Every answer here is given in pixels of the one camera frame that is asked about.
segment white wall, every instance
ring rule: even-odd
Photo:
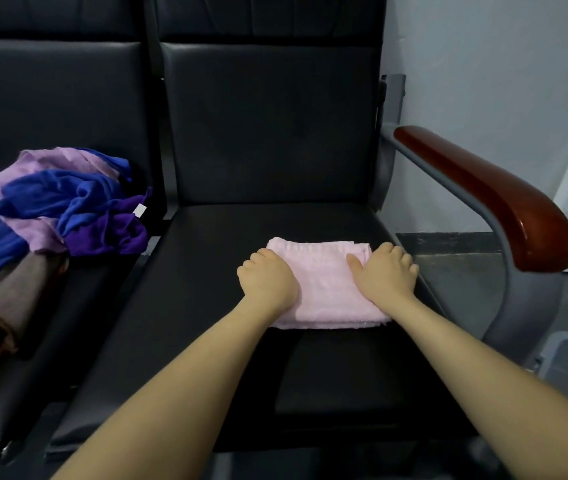
[[[554,195],[568,165],[568,0],[388,0],[382,73],[407,75],[421,125]],[[488,230],[398,154],[396,232]]]

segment brown armrest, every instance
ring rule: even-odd
[[[495,215],[520,271],[568,267],[568,219],[543,192],[426,128],[403,126],[393,136]]]

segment row of chairs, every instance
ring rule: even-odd
[[[0,452],[80,382],[115,321],[48,448],[74,451],[239,300],[238,263],[271,237],[396,242],[375,215],[396,149],[496,231],[507,286],[484,341],[525,359],[558,306],[568,222],[504,170],[396,126],[403,78],[379,79],[384,12],[385,0],[0,0],[0,169],[24,148],[90,147],[154,187],[156,229],[164,181],[179,204],[116,320],[134,259],[72,261],[39,346],[0,367]],[[175,175],[162,174],[163,108]],[[443,313],[423,280],[416,294]],[[473,433],[396,324],[269,330],[216,448]]]

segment chair seat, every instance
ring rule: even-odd
[[[57,387],[78,384],[86,373],[107,333],[107,310],[136,258],[71,259],[52,313],[31,323],[18,354],[0,363],[0,450],[23,437]]]
[[[70,452],[242,297],[235,271],[278,236],[369,242],[391,236],[354,203],[184,207],[53,436]],[[434,305],[426,287],[418,298]],[[246,369],[218,451],[474,432],[412,340],[395,323],[360,330],[269,329]]]

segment cloth tag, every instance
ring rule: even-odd
[[[146,210],[146,206],[138,203],[133,214],[135,214],[135,217],[140,218],[144,214],[144,210]]]

